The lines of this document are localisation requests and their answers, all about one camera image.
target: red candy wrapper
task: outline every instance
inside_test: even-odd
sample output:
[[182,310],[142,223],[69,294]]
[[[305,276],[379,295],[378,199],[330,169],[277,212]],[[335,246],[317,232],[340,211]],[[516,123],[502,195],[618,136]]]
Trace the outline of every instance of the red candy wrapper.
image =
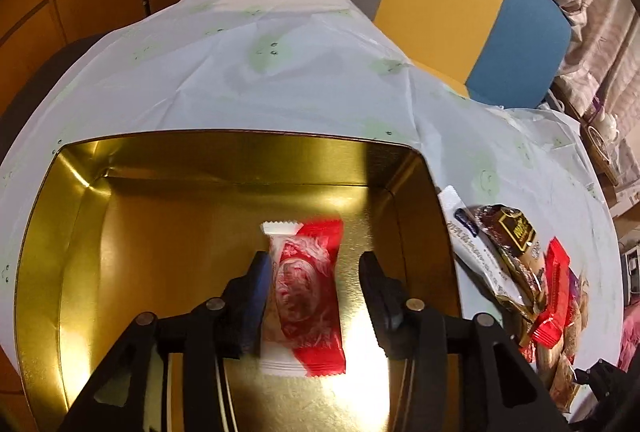
[[334,268],[342,221],[262,225],[273,283],[262,320],[260,366],[279,376],[343,374]]
[[530,340],[526,346],[519,347],[518,350],[524,356],[527,364],[532,364],[536,360],[536,343],[533,340]]
[[569,304],[569,256],[556,237],[546,252],[545,272],[548,285],[546,309],[538,316],[531,337],[551,349],[564,332]]

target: gold tin box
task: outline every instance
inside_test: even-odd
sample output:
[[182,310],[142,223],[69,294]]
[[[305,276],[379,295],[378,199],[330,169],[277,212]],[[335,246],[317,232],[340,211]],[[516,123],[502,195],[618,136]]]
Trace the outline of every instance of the gold tin box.
[[[41,432],[54,432],[140,312],[189,312],[268,249],[260,223],[339,216],[336,268],[347,374],[281,378],[226,360],[241,432],[385,431],[403,362],[378,347],[358,282],[374,250],[412,297],[459,315],[452,252],[424,159],[401,145],[248,131],[138,133],[65,146],[42,183],[18,270],[20,369]],[[180,432],[181,358],[170,430]],[[450,379],[456,362],[450,361]],[[449,383],[447,428],[458,391]]]

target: snack package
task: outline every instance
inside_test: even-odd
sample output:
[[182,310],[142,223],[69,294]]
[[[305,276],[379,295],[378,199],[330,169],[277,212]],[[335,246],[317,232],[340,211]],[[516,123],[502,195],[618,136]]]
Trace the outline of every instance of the snack package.
[[518,330],[518,347],[525,348],[529,345],[531,340],[531,330],[533,329],[533,322],[530,322],[527,319],[521,318],[514,322],[516,325],[516,329]]
[[267,222],[273,282],[262,319],[260,367],[278,376],[343,374],[334,268],[342,221]]
[[545,261],[529,220],[515,208],[486,205],[475,211],[480,229],[496,244],[511,276],[540,313],[546,303]]
[[564,339],[560,338],[558,343],[552,348],[547,348],[542,344],[536,347],[536,367],[538,376],[547,390],[551,388],[558,368],[558,361],[564,348]]
[[587,278],[580,275],[580,317],[582,329],[587,327],[589,322],[589,282]]
[[536,360],[536,356],[538,354],[537,349],[536,343],[533,340],[530,340],[529,344],[524,347],[519,347],[518,351],[520,351],[520,354],[527,361],[527,364],[532,364]]
[[556,237],[546,252],[546,281],[546,309],[538,316],[531,338],[550,349],[562,337],[569,304],[569,256]]
[[549,390],[549,395],[560,412],[569,412],[572,401],[578,393],[578,389],[580,389],[580,385],[574,383],[574,379],[574,370],[571,362],[563,353],[558,360],[556,375]]
[[479,232],[456,190],[449,185],[438,194],[438,198],[456,255],[484,282],[498,302],[533,322],[536,314],[532,304],[523,297],[509,271],[492,250],[492,244],[486,242],[486,237]]
[[569,269],[569,306],[564,323],[564,354],[574,364],[578,351],[578,340],[582,332],[582,315],[580,314],[580,281]]

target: wrinkled plastic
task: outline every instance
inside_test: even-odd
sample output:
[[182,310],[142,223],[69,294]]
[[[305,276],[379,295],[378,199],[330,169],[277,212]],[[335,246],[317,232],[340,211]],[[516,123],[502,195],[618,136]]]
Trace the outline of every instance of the wrinkled plastic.
[[582,332],[582,316],[580,306],[575,298],[569,297],[569,308],[566,312],[566,324],[564,326],[564,354],[573,365],[575,355],[580,345],[580,333]]
[[589,281],[584,274],[581,274],[578,280],[580,282],[580,327],[584,330],[589,323]]
[[520,351],[520,354],[522,354],[524,359],[527,361],[527,363],[532,364],[533,362],[536,361],[536,354],[538,352],[538,348],[536,347],[536,343],[533,340],[530,340],[529,344],[527,344],[526,346],[519,347],[518,350]]
[[571,362],[563,352],[558,360],[556,375],[549,390],[549,395],[560,412],[569,412],[571,404],[580,389],[580,386],[574,380],[575,374]]
[[554,381],[556,370],[558,368],[558,360],[564,349],[564,338],[560,338],[558,343],[552,348],[543,346],[542,344],[536,345],[536,369],[538,370],[538,376],[542,380],[542,384],[547,390],[551,388],[551,384]]
[[501,304],[533,322],[536,313],[530,299],[523,297],[508,270],[501,264],[497,250],[479,231],[456,190],[449,185],[438,194],[438,199],[453,251],[458,258],[484,282]]
[[270,238],[273,261],[273,284],[262,320],[262,372],[345,373],[334,279],[342,221],[265,223],[262,229]]
[[536,231],[521,210],[487,205],[475,210],[478,226],[495,243],[514,280],[532,301],[538,315],[546,303],[545,260]]

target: plastic sheet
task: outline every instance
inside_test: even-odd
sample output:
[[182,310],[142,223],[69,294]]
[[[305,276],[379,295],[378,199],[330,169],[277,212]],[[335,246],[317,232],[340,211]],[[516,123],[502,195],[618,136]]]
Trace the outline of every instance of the plastic sheet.
[[[349,0],[182,0],[96,43],[0,166],[0,343],[14,365],[17,261],[53,155],[74,141],[196,128],[340,135],[417,149],[435,183],[454,186],[466,206],[519,207],[541,242],[558,236],[591,285],[590,325],[575,367],[617,362],[616,236],[566,117],[458,96],[413,66]],[[458,274],[464,316],[499,315]]]

